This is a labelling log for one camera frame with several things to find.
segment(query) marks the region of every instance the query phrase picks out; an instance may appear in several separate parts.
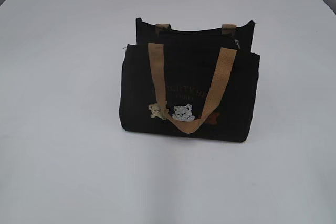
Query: tan handle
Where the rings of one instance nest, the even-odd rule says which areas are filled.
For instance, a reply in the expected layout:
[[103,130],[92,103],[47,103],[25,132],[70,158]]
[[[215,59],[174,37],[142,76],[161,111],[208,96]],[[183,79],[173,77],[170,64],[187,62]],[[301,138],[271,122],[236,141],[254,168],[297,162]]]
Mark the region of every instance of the tan handle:
[[149,43],[149,62],[155,88],[156,101],[159,105],[161,113],[180,131],[187,134],[195,132],[209,117],[209,115],[219,106],[231,74],[236,53],[236,50],[223,47],[221,48],[210,89],[205,99],[201,118],[190,122],[182,122],[173,119],[168,114],[168,109],[166,108],[163,44]]
[[156,35],[159,35],[159,32],[162,31],[163,28],[169,29],[171,26],[170,24],[155,24]]
[[222,34],[234,36],[236,34],[237,25],[222,24]]

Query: bear face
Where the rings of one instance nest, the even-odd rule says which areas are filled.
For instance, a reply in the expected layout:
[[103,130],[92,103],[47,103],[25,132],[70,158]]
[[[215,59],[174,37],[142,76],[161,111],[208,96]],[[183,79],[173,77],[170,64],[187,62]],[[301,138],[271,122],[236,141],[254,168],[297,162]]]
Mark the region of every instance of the bear face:
[[188,104],[187,106],[174,106],[174,114],[173,119],[183,121],[183,122],[190,122],[195,119],[191,109],[193,107]]
[[157,103],[151,104],[148,106],[150,111],[152,111],[151,118],[159,117],[163,120],[166,120],[167,118],[161,113],[160,107]]

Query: beige bear patch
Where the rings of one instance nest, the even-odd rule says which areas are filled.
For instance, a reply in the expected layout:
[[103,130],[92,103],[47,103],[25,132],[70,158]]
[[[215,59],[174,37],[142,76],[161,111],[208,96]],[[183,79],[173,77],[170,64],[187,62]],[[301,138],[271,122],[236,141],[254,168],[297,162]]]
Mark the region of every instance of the beige bear patch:
[[161,113],[160,107],[157,103],[151,104],[148,106],[150,111],[152,111],[151,118],[159,117],[163,120],[166,120],[167,118]]

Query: white surface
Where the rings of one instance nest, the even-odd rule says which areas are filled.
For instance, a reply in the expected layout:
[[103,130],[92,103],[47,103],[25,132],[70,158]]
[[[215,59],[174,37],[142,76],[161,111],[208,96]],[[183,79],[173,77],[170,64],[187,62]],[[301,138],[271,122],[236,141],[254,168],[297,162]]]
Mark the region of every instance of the white surface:
[[[243,144],[124,132],[135,18],[257,22]],[[336,18],[322,0],[8,0],[0,7],[0,223],[336,223]]]

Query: bag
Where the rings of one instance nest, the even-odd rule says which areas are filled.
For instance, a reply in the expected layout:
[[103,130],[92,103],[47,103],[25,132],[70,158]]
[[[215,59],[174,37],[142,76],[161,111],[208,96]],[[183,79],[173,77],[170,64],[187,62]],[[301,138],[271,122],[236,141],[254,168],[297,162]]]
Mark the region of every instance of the bag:
[[231,36],[221,34],[181,33],[176,31],[160,31],[156,43],[165,45],[203,45],[208,47],[225,47],[238,49]]
[[245,26],[236,27],[236,25],[223,24],[222,28],[215,28],[210,30],[201,31],[177,31],[172,30],[170,24],[148,24],[143,22],[141,18],[136,19],[136,43],[161,43],[159,37],[161,36],[161,31],[170,31],[174,33],[186,33],[187,35],[229,35],[235,40],[237,47],[243,51],[251,52],[253,32],[254,32],[254,22],[250,21]]
[[260,56],[199,45],[127,45],[119,116],[126,131],[243,142]]

